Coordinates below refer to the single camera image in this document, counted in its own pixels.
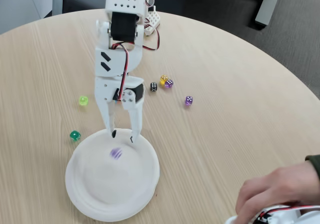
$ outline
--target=person's arm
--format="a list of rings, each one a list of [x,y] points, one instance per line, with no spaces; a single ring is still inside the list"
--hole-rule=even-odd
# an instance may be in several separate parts
[[[248,222],[262,209],[285,203],[320,204],[320,155],[306,162],[248,180],[240,189],[234,224]]]

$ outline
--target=table surface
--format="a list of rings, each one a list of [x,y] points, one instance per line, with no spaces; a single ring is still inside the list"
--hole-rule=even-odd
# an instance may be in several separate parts
[[[141,134],[161,175],[147,207],[120,223],[223,224],[246,179],[320,153],[320,101],[240,38],[160,15],[160,49],[143,51],[131,75],[147,89],[163,74],[174,81],[144,100]],[[1,223],[99,223],[73,206],[65,188],[78,144],[70,132],[83,140],[104,128],[94,98],[98,18],[103,10],[68,13],[0,35]],[[81,95],[88,106],[78,105]],[[188,95],[194,102],[185,108]],[[116,108],[115,126],[130,128],[128,113]]]

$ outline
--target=white plate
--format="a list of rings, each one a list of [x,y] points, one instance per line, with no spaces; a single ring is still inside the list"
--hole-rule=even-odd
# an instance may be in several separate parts
[[[143,136],[131,143],[131,130],[106,129],[84,139],[66,167],[66,191],[86,216],[116,222],[140,212],[154,195],[160,167],[157,154]]]

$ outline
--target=robotic arm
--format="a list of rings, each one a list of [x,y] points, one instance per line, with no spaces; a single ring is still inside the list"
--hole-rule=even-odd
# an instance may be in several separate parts
[[[121,101],[129,112],[130,139],[134,142],[142,129],[145,88],[142,78],[128,73],[139,65],[142,58],[148,5],[146,0],[106,0],[105,12],[109,21],[96,22],[99,41],[95,49],[95,100],[112,137],[116,136],[115,100]],[[122,42],[134,43],[134,48],[130,51],[124,46],[123,49],[115,49],[112,40],[119,41],[119,45]]]
[[[315,209],[320,206],[275,206],[264,209],[248,224],[320,224],[320,211],[301,215],[302,209]],[[225,224],[233,224],[236,217],[229,218]]]

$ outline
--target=dark green sleeve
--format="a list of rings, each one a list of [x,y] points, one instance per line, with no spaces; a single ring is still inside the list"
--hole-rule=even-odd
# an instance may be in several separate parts
[[[305,158],[306,161],[310,161],[313,165],[314,169],[316,170],[316,173],[318,173],[319,179],[320,179],[320,155],[315,156],[307,156]]]

